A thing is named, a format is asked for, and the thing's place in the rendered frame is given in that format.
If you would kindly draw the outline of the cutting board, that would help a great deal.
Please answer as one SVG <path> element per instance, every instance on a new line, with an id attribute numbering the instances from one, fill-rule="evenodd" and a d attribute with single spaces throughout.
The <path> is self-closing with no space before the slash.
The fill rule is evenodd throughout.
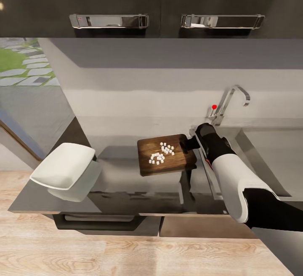
<path id="1" fill-rule="evenodd" d="M 184 143 L 185 140 L 187 140 L 187 137 L 184 134 L 138 140 L 137 146 L 140 171 L 149 172 L 195 164 L 197 158 L 193 150 L 187 151 L 187 154 L 184 154 L 182 151 L 180 143 Z M 162 147 L 164 147 L 164 150 L 168 147 L 172 147 L 171 151 L 173 153 L 170 151 L 167 153 L 163 152 Z M 161 159 L 157 160 L 158 156 L 153 156 L 156 153 L 163 156 L 163 162 Z M 150 162 L 151 160 L 153 162 Z"/>

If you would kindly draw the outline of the bowl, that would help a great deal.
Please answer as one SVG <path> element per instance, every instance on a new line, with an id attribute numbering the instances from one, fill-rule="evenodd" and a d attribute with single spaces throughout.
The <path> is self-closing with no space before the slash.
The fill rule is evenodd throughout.
<path id="1" fill-rule="evenodd" d="M 58 190 L 70 190 L 89 167 L 96 150 L 75 143 L 62 143 L 34 170 L 30 179 Z"/>

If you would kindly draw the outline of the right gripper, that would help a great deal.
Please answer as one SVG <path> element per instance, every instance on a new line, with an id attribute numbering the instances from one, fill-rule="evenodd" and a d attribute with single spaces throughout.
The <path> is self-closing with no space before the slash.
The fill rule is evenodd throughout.
<path id="1" fill-rule="evenodd" d="M 192 137 L 191 139 L 185 140 L 184 145 L 185 145 L 185 148 L 187 151 L 200 148 L 200 146 L 194 142 L 194 137 Z"/>

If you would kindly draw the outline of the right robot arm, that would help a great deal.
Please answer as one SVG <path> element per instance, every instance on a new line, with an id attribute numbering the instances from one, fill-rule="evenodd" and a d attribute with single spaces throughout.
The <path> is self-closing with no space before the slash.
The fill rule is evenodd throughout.
<path id="1" fill-rule="evenodd" d="M 201 147 L 230 216 L 250 228 L 294 276 L 303 276 L 303 210 L 280 201 L 213 125 L 203 123 L 189 129 L 189 134 L 185 148 Z"/>

